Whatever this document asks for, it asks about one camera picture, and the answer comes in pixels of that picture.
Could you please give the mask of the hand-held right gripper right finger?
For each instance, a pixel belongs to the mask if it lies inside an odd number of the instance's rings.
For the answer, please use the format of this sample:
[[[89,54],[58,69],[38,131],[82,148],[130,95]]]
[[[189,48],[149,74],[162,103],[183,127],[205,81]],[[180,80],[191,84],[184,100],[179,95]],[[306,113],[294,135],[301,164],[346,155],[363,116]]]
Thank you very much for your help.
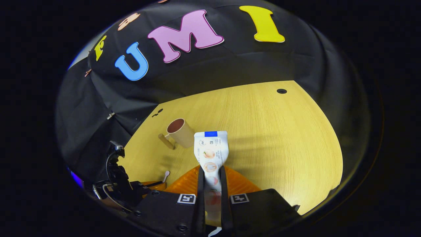
[[[301,221],[299,206],[291,206],[275,189],[229,195],[225,166],[219,174],[221,225],[226,237],[275,237]]]

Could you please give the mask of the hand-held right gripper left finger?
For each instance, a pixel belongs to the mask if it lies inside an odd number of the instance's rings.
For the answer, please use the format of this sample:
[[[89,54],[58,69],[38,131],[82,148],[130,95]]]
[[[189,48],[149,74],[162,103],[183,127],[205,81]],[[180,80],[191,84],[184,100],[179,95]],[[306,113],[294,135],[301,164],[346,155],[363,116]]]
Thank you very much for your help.
[[[131,223],[154,237],[204,237],[204,171],[197,166],[196,191],[153,190],[133,209]]]

